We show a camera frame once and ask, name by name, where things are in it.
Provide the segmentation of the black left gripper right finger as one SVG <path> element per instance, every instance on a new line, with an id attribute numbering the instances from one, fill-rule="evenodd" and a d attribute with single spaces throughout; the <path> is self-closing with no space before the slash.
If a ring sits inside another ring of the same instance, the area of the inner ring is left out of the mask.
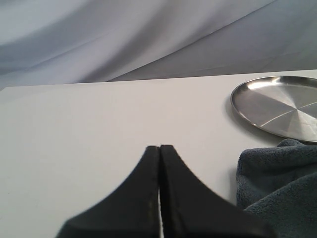
<path id="1" fill-rule="evenodd" d="M 172 145 L 160 147 L 159 195 L 166 238 L 273 238 L 274 230 L 203 184 Z"/>

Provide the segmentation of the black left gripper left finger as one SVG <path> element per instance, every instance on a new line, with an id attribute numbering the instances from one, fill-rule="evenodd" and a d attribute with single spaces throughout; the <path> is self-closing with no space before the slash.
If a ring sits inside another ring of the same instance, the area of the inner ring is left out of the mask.
<path id="1" fill-rule="evenodd" d="M 109 196 L 67 220 L 59 238 L 159 237 L 159 149 L 148 146 L 125 181 Z"/>

